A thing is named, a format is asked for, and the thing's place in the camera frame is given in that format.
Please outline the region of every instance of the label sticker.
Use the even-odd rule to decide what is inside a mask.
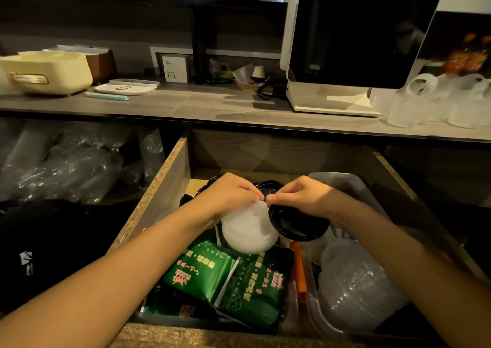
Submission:
[[[42,85],[47,85],[49,83],[48,79],[41,74],[11,74],[14,81],[19,83],[36,83]]]

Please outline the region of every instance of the gray wooden countertop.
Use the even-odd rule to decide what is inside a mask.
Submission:
[[[264,101],[235,85],[163,84],[149,94],[130,96],[126,102],[93,99],[83,94],[71,97],[2,95],[0,111],[6,116],[10,112],[26,112],[63,114],[68,119],[70,116],[152,118],[374,136],[491,140],[491,127],[464,129],[429,122],[403,129],[390,126],[384,119],[295,112],[286,101]]]

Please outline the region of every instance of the black cloth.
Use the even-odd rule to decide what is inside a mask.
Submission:
[[[103,256],[137,203],[1,202],[0,310],[15,310]]]

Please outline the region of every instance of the green packet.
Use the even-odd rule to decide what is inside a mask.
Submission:
[[[216,311],[209,304],[161,281],[148,293],[139,311],[144,314],[218,320]]]
[[[219,314],[276,333],[285,309],[293,259],[291,249],[277,245],[259,255],[242,254],[214,307]]]
[[[239,259],[209,241],[190,247],[163,275],[173,288],[213,305]]]

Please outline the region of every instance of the forearm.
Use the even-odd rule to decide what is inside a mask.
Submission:
[[[213,220],[213,212],[204,206],[200,200],[189,202],[5,317],[0,321],[0,346],[107,346],[162,274]]]
[[[487,286],[363,203],[353,203],[340,217],[448,345],[476,347],[491,339]]]

